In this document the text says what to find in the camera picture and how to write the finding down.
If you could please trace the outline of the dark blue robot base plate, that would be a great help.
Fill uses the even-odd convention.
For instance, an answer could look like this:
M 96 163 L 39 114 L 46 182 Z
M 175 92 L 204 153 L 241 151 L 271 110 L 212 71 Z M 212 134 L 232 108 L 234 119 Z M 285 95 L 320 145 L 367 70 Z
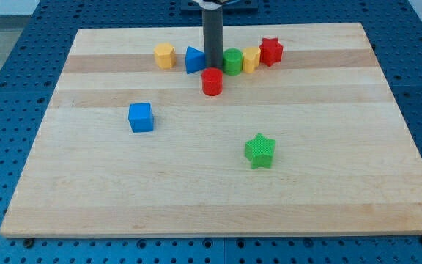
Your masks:
M 181 13 L 198 13 L 201 7 L 192 0 L 179 0 L 177 2 Z M 259 0 L 239 0 L 230 1 L 229 4 L 223 6 L 224 11 L 257 11 L 259 8 Z

